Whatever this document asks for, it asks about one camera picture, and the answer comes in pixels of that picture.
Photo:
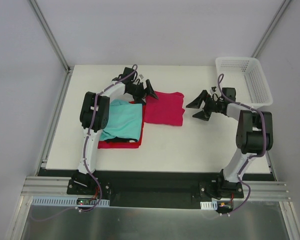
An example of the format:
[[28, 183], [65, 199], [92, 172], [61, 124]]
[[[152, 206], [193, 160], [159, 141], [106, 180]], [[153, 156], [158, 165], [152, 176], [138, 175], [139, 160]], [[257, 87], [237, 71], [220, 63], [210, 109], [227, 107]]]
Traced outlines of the crimson pink t shirt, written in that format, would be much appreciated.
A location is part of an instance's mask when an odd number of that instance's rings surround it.
[[184, 95], [181, 92], [155, 92], [158, 99], [151, 96], [145, 98], [146, 107], [144, 122], [148, 124], [181, 127], [185, 109]]

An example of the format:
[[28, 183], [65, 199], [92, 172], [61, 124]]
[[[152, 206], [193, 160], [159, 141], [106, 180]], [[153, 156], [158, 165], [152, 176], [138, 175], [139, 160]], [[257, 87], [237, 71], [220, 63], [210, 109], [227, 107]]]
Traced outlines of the teal t shirt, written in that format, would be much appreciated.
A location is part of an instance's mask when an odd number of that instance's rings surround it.
[[120, 138], [139, 141], [143, 122], [143, 105], [115, 99], [110, 103], [108, 123], [100, 136], [101, 141]]

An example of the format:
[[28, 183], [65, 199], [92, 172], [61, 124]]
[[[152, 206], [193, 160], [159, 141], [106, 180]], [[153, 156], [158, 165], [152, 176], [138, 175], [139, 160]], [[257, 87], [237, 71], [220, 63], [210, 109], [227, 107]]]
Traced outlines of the white plastic basket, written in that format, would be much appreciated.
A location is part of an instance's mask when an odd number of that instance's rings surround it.
[[256, 109], [270, 106], [273, 97], [261, 63], [253, 57], [218, 57], [216, 72], [224, 74], [222, 88], [235, 88], [236, 101]]

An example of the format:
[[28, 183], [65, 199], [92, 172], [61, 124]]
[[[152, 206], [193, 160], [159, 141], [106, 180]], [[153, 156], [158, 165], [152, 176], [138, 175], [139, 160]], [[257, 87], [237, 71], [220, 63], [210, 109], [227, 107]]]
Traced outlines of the red t shirt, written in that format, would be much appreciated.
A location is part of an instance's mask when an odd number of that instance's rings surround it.
[[143, 106], [143, 115], [142, 115], [142, 126], [141, 126], [141, 134], [139, 141], [136, 140], [129, 140], [123, 138], [114, 138], [106, 141], [99, 140], [98, 148], [99, 149], [137, 149], [142, 143], [142, 136], [143, 136], [143, 128], [144, 128], [144, 113], [146, 107]]

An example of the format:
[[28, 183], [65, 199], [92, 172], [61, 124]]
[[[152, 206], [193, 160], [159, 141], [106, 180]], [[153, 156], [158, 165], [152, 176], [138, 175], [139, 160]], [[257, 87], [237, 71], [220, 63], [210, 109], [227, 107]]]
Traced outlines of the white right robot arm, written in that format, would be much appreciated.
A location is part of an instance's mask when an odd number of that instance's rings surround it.
[[233, 87], [222, 88], [220, 96], [203, 90], [186, 107], [199, 110], [193, 115], [195, 119], [209, 121], [213, 113], [218, 113], [237, 120], [235, 135], [237, 149], [216, 180], [202, 183], [201, 192], [217, 200], [243, 198], [243, 175], [254, 159], [264, 156], [273, 146], [272, 114], [237, 103], [236, 90]]

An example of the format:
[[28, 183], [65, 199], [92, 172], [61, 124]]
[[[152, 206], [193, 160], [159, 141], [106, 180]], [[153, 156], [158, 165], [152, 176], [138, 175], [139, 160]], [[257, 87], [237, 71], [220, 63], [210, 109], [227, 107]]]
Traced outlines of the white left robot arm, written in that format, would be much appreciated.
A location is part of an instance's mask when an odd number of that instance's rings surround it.
[[103, 130], [109, 122], [110, 104], [119, 97], [131, 95], [134, 104], [146, 105], [146, 97], [158, 99], [151, 82], [138, 76], [138, 65], [125, 67], [123, 73], [112, 79], [111, 84], [99, 93], [86, 92], [79, 120], [83, 128], [83, 147], [77, 170], [71, 176], [66, 193], [68, 195], [101, 194], [105, 187], [94, 176], [97, 150]]

